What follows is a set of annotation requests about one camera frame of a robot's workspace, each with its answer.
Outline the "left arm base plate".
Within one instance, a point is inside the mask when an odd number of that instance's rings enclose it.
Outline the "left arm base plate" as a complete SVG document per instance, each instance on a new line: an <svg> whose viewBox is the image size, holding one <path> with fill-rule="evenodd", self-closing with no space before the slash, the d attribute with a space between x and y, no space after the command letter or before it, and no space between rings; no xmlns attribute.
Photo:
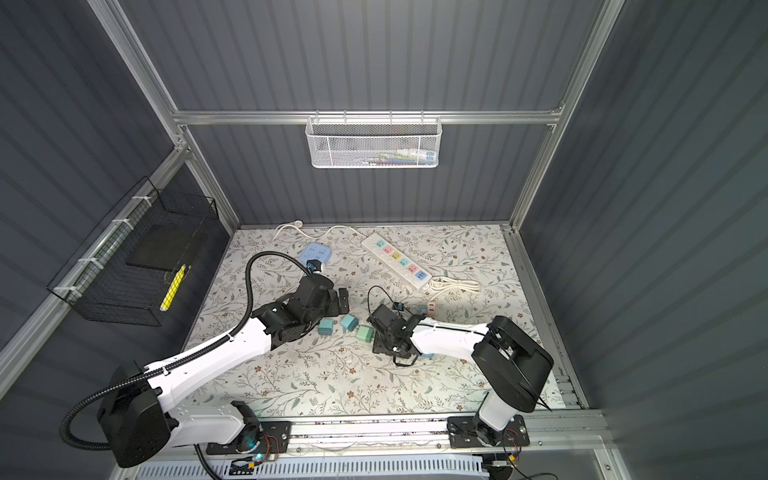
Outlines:
<svg viewBox="0 0 768 480"><path fill-rule="evenodd" d="M208 443L207 455L278 455L287 452L293 424L289 421L266 421L258 427L246 425L228 444Z"/></svg>

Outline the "green plug cube centre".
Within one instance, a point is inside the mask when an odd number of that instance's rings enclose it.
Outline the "green plug cube centre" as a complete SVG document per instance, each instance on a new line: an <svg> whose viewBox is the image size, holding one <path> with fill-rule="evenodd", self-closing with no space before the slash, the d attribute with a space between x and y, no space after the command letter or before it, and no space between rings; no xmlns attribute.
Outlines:
<svg viewBox="0 0 768 480"><path fill-rule="evenodd" d="M369 326L360 326L356 331L356 339L360 342L371 343L375 335L375 330Z"/></svg>

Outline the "floral patterned table mat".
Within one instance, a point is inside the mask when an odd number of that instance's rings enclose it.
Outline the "floral patterned table mat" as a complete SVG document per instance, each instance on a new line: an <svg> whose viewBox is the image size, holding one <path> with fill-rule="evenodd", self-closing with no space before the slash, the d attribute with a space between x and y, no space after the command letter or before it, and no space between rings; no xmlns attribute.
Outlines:
<svg viewBox="0 0 768 480"><path fill-rule="evenodd" d="M475 291L436 295L408 284L363 246L368 227L331 232L241 230L231 240L188 338L196 346L242 317L244 279L253 279L253 303L261 306L293 290L301 277L294 260L312 240L330 247L323 272L350 295L350 312L365 320L392 300L417 311L433 305L438 321L486 323L512 319L535 335L531 310L498 225L391 226L379 234L430 274L478 284ZM335 325L330 335L301 340L245 362L190 393L189 405L247 402L263 417L349 416L474 411L490 389L468 360L435 355L394 362L369 343Z"/></svg>

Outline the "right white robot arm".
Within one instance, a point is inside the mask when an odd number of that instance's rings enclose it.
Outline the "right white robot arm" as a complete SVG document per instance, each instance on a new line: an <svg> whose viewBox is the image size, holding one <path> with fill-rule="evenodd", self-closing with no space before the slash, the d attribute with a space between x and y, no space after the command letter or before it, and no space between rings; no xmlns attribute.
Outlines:
<svg viewBox="0 0 768 480"><path fill-rule="evenodd" d="M531 413L554 367L552 356L505 316L486 324L460 325L426 315L404 318L397 309L378 306L367 322L375 340L397 366L400 359L443 355L471 362L490 385L474 417L476 435L495 444L507 425L521 413Z"/></svg>

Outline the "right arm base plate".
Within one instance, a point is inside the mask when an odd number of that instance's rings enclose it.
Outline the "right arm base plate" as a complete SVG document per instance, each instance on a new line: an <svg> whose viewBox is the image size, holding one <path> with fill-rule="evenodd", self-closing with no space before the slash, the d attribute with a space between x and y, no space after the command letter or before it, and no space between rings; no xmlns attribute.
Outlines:
<svg viewBox="0 0 768 480"><path fill-rule="evenodd" d="M453 449L505 447L522 448L530 445L525 420L516 414L499 431L482 423L477 415L451 416L447 418L449 443Z"/></svg>

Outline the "long white power strip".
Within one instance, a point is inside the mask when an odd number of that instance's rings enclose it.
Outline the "long white power strip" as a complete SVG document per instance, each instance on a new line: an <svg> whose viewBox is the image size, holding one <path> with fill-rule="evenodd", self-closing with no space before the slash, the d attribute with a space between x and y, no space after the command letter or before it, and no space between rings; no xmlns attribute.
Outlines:
<svg viewBox="0 0 768 480"><path fill-rule="evenodd" d="M414 290L426 288L433 278L424 266L377 233L364 239L362 246Z"/></svg>

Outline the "teal plug cube lower left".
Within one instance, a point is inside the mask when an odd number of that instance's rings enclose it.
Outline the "teal plug cube lower left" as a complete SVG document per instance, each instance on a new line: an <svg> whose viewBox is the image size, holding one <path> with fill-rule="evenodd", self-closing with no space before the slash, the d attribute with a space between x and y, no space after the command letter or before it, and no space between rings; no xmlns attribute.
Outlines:
<svg viewBox="0 0 768 480"><path fill-rule="evenodd" d="M318 324L318 334L321 336L331 336L334 332L335 322L332 318L323 318Z"/></svg>

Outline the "teal plug cube middle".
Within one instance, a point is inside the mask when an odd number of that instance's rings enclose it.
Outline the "teal plug cube middle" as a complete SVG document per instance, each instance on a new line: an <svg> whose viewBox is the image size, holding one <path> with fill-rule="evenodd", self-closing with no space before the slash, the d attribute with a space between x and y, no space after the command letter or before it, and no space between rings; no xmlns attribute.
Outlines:
<svg viewBox="0 0 768 480"><path fill-rule="evenodd" d="M346 332L353 332L359 325L359 319L351 314L346 314L342 318L340 325Z"/></svg>

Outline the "black foam pad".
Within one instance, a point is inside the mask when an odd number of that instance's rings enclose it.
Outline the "black foam pad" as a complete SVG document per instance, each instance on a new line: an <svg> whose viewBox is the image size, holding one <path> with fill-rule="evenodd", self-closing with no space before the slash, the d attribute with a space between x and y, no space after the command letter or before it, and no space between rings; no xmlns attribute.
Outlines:
<svg viewBox="0 0 768 480"><path fill-rule="evenodd" d="M175 272L197 254L203 235L192 230L154 225L128 254L131 267Z"/></svg>

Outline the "yellow marker pen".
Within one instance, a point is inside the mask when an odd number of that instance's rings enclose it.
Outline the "yellow marker pen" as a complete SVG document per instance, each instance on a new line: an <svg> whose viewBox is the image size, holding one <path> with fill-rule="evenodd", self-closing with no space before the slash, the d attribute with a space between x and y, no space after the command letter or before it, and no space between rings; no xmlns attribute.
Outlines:
<svg viewBox="0 0 768 480"><path fill-rule="evenodd" d="M171 283L160 303L159 310L161 312L166 312L170 309L176 297L176 294L180 288L180 285L186 276L187 271L188 271L188 267L186 265L182 265L178 269L178 271L174 274L174 277L171 280Z"/></svg>

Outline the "teal plug cube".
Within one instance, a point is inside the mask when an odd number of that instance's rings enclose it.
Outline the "teal plug cube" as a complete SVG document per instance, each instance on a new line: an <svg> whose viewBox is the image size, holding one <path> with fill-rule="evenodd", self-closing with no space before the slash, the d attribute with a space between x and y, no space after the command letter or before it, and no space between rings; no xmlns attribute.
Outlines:
<svg viewBox="0 0 768 480"><path fill-rule="evenodd" d="M346 332L353 332L359 325L359 319L351 314L346 314L342 318L340 325Z"/></svg>
<svg viewBox="0 0 768 480"><path fill-rule="evenodd" d="M318 334L321 336L331 336L334 332L335 322L332 318L323 318L318 324Z"/></svg>

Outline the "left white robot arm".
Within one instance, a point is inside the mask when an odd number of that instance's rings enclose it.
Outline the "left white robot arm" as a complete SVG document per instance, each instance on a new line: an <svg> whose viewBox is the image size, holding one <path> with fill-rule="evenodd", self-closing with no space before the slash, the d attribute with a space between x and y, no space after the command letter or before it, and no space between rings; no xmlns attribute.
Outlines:
<svg viewBox="0 0 768 480"><path fill-rule="evenodd" d="M223 413L196 420L182 414L186 397L208 381L278 347L297 341L324 318L349 312L349 292L320 274L301 278L297 289L258 308L243 324L194 348L141 367L129 363L110 380L97 420L117 464L137 466L164 449L202 443L228 444L256 428L257 418L234 401Z"/></svg>

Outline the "round blue power hub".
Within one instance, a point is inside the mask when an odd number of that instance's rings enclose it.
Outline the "round blue power hub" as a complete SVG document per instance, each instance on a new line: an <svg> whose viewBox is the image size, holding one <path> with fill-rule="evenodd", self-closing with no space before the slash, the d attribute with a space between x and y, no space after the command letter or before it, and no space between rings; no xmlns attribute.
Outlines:
<svg viewBox="0 0 768 480"><path fill-rule="evenodd" d="M300 263L311 272L321 272L332 257L330 246L311 242L299 255Z"/></svg>

